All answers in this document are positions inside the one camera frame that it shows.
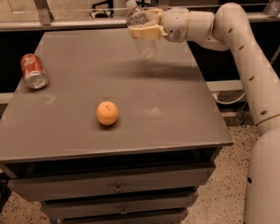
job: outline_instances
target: floor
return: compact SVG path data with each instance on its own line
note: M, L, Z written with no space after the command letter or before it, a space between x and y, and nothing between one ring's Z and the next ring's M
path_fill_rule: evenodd
M88 18L91 4L99 1L102 0L48 0L48 3L55 18L64 20ZM33 0L0 0L0 21L37 20ZM245 127L235 113L222 112L222 116L234 145L224 147L217 156L215 172L205 186L199 187L199 198L182 224L243 223L246 172L258 133L249 113L245 113ZM49 219L40 211L40 203L28 203L13 192L1 213L0 224L14 223L49 224Z

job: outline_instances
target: can lid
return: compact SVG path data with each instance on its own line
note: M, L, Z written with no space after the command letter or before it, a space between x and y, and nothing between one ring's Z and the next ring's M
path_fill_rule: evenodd
M31 74L29 78L25 79L26 86L32 89L40 89L48 84L48 78L45 73L38 72Z
M125 5L128 9L133 9L137 7L137 3L135 0L128 0Z

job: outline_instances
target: plastic bottle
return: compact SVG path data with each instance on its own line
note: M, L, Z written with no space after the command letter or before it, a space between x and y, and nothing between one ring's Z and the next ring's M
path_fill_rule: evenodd
M126 3L128 9L126 15L127 26L143 25L148 22L148 17L145 11L140 8L135 0L129 0ZM157 53L156 43L154 40L147 40L142 38L133 39L142 59L149 60L153 58Z

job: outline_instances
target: wooden drawer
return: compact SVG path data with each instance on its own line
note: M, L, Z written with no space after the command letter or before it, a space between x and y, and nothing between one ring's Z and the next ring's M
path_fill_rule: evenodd
M42 204L42 211L52 219L94 217L103 215L129 215L151 210L186 208L197 199L191 189L138 192Z
M188 214L187 209L137 213L127 216L84 217L66 219L64 224L178 224Z
M27 201L47 201L198 187L206 183L214 170L213 163L177 164L103 173L14 179L9 181L9 187Z

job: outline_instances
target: white robotic arm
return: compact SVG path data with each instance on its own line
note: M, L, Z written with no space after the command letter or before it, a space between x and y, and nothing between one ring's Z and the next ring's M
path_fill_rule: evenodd
M245 11L234 3L223 5L216 15L172 8L159 21L169 41L231 51L260 136L248 168L244 224L280 224L280 79L253 36Z

